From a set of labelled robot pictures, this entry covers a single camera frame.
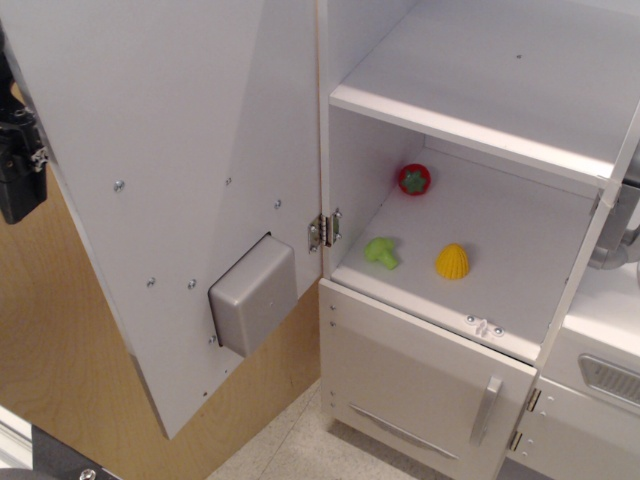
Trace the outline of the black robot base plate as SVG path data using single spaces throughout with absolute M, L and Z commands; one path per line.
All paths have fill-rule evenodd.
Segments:
M 89 457 L 1 407 L 2 479 L 119 479 Z

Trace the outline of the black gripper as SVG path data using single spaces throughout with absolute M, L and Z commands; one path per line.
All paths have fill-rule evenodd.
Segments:
M 1 119 L 1 213 L 15 225 L 47 200 L 48 149 L 32 117 Z

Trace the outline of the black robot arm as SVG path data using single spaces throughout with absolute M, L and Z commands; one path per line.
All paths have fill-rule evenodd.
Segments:
M 1 33 L 1 213 L 15 225 L 47 199 L 48 149 L 36 116 L 12 92 L 16 87 Z

